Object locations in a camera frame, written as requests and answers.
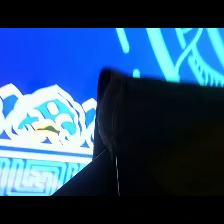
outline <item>thin white line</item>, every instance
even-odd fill
[[[54,144],[39,143],[32,144],[29,142],[18,142],[9,139],[0,139],[0,146],[6,147],[15,147],[15,148],[28,148],[35,150],[47,150],[52,152],[69,152],[69,153],[78,153],[92,155],[93,148],[84,148],[84,147],[71,147],[71,146],[58,146]]]
[[[0,157],[89,164],[91,158],[0,150]]]

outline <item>black object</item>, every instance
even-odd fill
[[[97,103],[94,159],[55,195],[224,195],[223,88],[104,69]]]

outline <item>blue screen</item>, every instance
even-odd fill
[[[223,87],[223,41],[223,28],[0,29],[0,195],[52,195],[91,162],[102,68]]]

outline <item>greek key pattern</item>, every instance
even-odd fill
[[[85,166],[0,157],[0,196],[50,196]]]

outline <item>screen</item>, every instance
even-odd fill
[[[223,28],[0,29],[0,195],[52,195],[91,162],[102,68],[223,87],[223,41]]]

